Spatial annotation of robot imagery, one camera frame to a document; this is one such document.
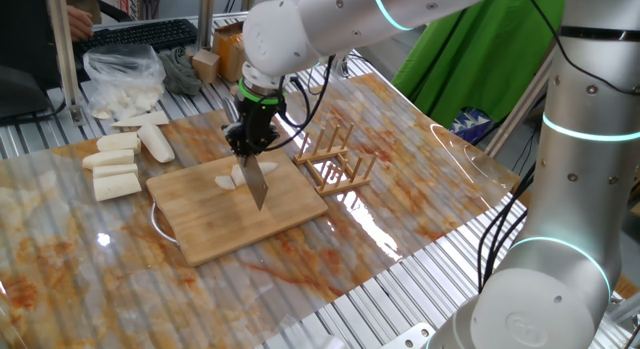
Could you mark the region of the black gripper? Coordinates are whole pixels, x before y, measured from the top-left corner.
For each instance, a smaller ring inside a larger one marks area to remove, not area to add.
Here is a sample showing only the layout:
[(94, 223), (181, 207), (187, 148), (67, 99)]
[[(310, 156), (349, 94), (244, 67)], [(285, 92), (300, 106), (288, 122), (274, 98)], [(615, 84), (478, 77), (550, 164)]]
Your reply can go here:
[[(236, 156), (250, 156), (253, 151), (262, 153), (280, 137), (272, 123), (278, 110), (275, 101), (237, 100), (236, 108), (240, 114), (240, 123), (223, 127), (225, 139)], [(247, 137), (252, 137), (252, 147)]]

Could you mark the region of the bare person hand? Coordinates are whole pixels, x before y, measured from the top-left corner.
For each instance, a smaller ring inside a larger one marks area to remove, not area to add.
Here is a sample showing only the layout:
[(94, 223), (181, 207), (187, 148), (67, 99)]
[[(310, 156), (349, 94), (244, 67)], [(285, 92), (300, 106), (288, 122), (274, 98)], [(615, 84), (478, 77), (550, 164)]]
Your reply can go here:
[(73, 42), (87, 40), (93, 36), (92, 15), (74, 6), (67, 6), (68, 21)]

